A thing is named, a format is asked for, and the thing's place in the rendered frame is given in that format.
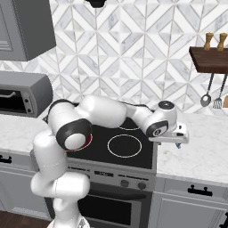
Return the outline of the grey drawer front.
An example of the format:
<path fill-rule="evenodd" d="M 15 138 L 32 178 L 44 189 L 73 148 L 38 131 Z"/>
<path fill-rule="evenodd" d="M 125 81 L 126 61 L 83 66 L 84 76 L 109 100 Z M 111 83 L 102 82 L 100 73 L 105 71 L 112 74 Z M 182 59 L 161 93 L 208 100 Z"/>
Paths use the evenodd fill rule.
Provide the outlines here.
<path fill-rule="evenodd" d="M 209 191 L 213 192 L 213 196 L 209 197 L 187 192 L 187 189 L 190 188 L 192 184 L 195 186 L 196 189 L 202 190 L 204 187 L 207 187 Z M 189 198 L 212 200 L 215 202 L 222 202 L 228 204 L 228 189 L 221 186 L 167 179 L 165 181 L 164 192 Z"/>
<path fill-rule="evenodd" d="M 0 166 L 2 167 L 11 167 L 21 170 L 34 171 L 31 158 L 28 154 L 13 153 L 11 151 L 0 151 L 0 155 L 2 155 L 4 159 L 7 159 L 9 156 L 12 157 L 12 163 L 0 163 Z"/>

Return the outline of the steel hanging ladle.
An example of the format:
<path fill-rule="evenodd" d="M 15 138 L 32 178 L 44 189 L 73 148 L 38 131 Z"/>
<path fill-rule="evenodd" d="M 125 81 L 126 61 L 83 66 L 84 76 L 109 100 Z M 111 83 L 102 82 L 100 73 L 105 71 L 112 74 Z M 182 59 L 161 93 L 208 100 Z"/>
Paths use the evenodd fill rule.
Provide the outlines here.
<path fill-rule="evenodd" d="M 209 92 L 212 86 L 213 79 L 214 79 L 214 73 L 211 74 L 211 77 L 209 79 L 207 92 L 200 98 L 200 104 L 202 107 L 207 107 L 211 102 L 211 96 L 209 95 Z"/>

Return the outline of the black glass hob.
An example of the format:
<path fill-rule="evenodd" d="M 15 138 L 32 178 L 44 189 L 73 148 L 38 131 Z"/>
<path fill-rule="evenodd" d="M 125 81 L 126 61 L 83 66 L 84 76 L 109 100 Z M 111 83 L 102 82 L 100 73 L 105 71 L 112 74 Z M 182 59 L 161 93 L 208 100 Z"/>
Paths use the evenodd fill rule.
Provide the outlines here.
<path fill-rule="evenodd" d="M 153 142 L 131 118 L 126 118 L 118 128 L 93 126 L 92 137 L 84 149 L 69 151 L 67 155 L 75 159 L 152 168 Z"/>

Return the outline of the grey cupboard door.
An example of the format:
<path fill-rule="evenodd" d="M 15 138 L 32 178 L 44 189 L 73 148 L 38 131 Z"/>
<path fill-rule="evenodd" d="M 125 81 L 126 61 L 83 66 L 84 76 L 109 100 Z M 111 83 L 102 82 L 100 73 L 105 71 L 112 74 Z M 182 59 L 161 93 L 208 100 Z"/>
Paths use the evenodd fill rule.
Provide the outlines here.
<path fill-rule="evenodd" d="M 153 192 L 149 228 L 220 228 L 228 205 Z"/>
<path fill-rule="evenodd" d="M 45 199 L 35 195 L 30 188 L 35 172 L 0 167 L 1 193 L 6 198 L 9 212 L 49 220 Z"/>

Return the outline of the dark wooden shelf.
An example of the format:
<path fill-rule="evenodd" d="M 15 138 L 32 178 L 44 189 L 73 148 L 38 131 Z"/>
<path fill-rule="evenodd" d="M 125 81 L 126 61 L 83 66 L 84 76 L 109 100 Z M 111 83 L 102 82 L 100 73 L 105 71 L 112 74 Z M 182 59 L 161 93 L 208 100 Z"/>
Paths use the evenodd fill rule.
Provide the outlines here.
<path fill-rule="evenodd" d="M 228 48 L 218 51 L 211 47 L 206 51 L 203 47 L 191 46 L 189 53 L 199 73 L 228 74 Z"/>

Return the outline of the wooden pepper mill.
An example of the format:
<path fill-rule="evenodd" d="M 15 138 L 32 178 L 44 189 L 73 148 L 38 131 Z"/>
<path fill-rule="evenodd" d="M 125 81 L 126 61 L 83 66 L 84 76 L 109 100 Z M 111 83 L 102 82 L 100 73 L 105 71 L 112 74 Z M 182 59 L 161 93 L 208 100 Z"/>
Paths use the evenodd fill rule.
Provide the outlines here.
<path fill-rule="evenodd" d="M 223 51 L 224 50 L 224 41 L 227 38 L 227 33 L 221 33 L 219 37 L 219 43 L 217 46 L 217 51 Z"/>
<path fill-rule="evenodd" d="M 204 44 L 204 50 L 208 51 L 210 49 L 210 42 L 213 36 L 214 33 L 209 32 L 206 34 L 206 43 Z"/>

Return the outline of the black oven door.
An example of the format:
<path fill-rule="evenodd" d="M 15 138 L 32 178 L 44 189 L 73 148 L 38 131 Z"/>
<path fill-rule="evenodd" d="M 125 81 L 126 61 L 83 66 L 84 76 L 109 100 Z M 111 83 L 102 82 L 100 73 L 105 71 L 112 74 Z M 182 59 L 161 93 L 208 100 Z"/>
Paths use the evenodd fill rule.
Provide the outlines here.
<path fill-rule="evenodd" d="M 78 207 L 92 228 L 148 228 L 151 192 L 101 183 L 91 183 L 91 190 L 146 195 L 145 199 L 119 200 L 88 193 L 78 202 Z"/>

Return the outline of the steel hanging slotted spatula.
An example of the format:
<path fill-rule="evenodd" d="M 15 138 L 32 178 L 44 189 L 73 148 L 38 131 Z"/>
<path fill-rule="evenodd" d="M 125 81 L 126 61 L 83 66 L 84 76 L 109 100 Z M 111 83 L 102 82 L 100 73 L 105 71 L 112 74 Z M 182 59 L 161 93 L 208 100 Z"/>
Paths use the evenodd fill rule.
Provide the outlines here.
<path fill-rule="evenodd" d="M 223 80 L 223 83 L 221 85 L 221 88 L 220 88 L 220 94 L 219 96 L 214 100 L 213 102 L 213 108 L 214 109 L 221 109 L 222 108 L 222 99 L 221 99 L 221 95 L 222 95 L 222 92 L 224 90 L 224 86 L 225 86 L 225 83 L 226 83 L 226 79 L 228 78 L 228 74 L 225 74 L 224 75 L 224 80 Z"/>

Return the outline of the steel oven control panel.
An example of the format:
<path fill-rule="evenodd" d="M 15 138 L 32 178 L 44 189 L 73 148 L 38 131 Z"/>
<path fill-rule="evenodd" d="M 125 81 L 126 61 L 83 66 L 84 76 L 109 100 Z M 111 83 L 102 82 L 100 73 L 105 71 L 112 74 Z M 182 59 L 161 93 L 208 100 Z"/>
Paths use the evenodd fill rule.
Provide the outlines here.
<path fill-rule="evenodd" d="M 87 175 L 93 183 L 122 187 L 120 185 L 121 180 L 127 180 L 129 182 L 127 188 L 135 190 L 140 190 L 137 186 L 138 183 L 145 183 L 146 188 L 144 191 L 153 191 L 155 183 L 154 175 L 137 174 L 115 169 L 69 165 L 69 170 Z"/>

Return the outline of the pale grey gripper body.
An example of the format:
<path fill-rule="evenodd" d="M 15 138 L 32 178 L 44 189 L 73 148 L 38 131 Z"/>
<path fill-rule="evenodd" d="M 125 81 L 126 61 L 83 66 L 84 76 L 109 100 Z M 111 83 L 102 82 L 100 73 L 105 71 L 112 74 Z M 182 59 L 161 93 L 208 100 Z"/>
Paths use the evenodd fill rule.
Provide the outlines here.
<path fill-rule="evenodd" d="M 170 134 L 169 136 L 150 137 L 151 142 L 156 143 L 188 143 L 189 134 Z"/>

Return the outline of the grey wall cupboard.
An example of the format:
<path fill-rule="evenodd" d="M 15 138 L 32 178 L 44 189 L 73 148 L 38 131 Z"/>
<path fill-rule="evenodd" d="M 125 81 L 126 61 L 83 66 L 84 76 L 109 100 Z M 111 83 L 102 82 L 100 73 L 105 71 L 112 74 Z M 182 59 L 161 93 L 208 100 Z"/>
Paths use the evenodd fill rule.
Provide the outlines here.
<path fill-rule="evenodd" d="M 49 0 L 0 0 L 1 61 L 30 61 L 55 46 Z"/>

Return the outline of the black extractor hood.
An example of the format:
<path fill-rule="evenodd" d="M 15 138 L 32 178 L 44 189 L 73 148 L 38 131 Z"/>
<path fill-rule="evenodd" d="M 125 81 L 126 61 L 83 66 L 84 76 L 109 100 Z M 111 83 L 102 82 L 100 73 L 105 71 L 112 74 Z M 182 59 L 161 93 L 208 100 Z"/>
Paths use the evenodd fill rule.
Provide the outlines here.
<path fill-rule="evenodd" d="M 86 0 L 93 8 L 102 8 L 107 0 Z"/>

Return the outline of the grey toaster oven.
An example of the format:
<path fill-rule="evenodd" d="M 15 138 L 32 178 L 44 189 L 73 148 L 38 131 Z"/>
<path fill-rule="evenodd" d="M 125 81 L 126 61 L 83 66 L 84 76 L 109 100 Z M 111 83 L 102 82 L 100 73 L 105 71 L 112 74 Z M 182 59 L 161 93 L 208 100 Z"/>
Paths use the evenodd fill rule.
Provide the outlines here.
<path fill-rule="evenodd" d="M 0 71 L 0 114 L 37 118 L 52 101 L 46 74 Z"/>

